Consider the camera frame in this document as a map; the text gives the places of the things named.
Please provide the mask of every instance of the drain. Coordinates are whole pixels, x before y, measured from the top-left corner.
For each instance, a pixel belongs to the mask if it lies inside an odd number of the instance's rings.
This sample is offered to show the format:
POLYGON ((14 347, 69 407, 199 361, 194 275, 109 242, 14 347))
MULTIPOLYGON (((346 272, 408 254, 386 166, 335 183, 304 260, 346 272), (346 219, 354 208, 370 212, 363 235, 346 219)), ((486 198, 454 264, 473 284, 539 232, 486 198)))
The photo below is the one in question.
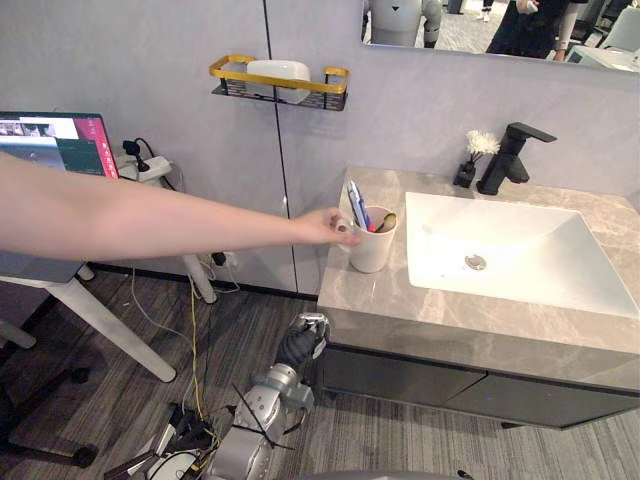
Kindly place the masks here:
POLYGON ((464 263, 473 270, 484 270, 487 268, 487 262, 480 255, 473 255, 472 257, 464 257, 464 263))

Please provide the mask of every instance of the mirror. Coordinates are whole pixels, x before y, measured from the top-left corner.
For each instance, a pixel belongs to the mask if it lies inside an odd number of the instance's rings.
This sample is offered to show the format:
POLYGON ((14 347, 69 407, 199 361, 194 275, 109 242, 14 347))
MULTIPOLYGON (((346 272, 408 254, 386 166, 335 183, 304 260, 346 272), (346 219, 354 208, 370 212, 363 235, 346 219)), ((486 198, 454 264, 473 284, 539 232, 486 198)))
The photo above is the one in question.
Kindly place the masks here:
POLYGON ((640 72, 640 0, 364 0, 365 44, 640 72))

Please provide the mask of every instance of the baseboard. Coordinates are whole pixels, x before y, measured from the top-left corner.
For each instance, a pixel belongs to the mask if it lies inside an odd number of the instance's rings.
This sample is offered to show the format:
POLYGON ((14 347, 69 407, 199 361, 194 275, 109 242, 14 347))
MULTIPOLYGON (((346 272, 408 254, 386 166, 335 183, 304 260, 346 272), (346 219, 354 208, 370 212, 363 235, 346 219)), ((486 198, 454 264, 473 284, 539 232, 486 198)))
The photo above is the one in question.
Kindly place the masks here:
MULTIPOLYGON (((106 265, 104 263, 89 263, 89 267, 95 270, 102 270, 105 272, 114 272, 114 273, 124 273, 131 274, 131 267, 120 267, 116 265, 106 265)), ((177 273, 166 273, 166 272, 154 272, 152 270, 141 270, 136 268, 136 275, 140 275, 142 277, 149 278, 157 278, 160 280, 171 280, 174 282, 183 282, 188 283, 189 278, 186 275, 179 275, 177 273)), ((215 287, 218 288, 233 288, 235 285, 231 282, 226 282, 224 280, 215 280, 212 282, 215 287)), ((279 290, 277 288, 268 288, 268 287, 258 287, 256 285, 247 285, 244 283, 240 283, 240 290, 245 292, 255 292, 255 293, 265 293, 268 295, 277 295, 279 297, 288 297, 295 298, 298 300, 308 300, 310 302, 317 302, 318 296, 311 295, 308 293, 298 293, 298 292, 290 292, 289 290, 279 290)))

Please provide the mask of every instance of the sink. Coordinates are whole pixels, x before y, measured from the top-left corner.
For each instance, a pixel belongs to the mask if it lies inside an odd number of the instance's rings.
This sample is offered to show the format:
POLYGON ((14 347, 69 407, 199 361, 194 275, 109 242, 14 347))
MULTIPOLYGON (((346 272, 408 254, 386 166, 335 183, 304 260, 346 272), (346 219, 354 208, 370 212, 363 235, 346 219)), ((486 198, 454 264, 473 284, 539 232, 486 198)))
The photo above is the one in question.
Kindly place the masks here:
POLYGON ((579 212, 407 192, 411 285, 638 318, 579 212))

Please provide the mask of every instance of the small black vase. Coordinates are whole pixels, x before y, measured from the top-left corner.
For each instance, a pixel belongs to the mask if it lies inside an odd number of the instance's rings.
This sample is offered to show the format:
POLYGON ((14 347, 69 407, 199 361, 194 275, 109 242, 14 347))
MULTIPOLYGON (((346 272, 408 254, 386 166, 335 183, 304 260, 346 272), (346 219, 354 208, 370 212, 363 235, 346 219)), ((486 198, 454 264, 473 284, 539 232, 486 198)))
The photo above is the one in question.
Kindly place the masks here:
POLYGON ((469 188, 471 186, 471 182, 473 181, 473 177, 475 176, 476 166, 471 160, 469 160, 465 163, 460 164, 453 184, 459 185, 464 188, 469 188))

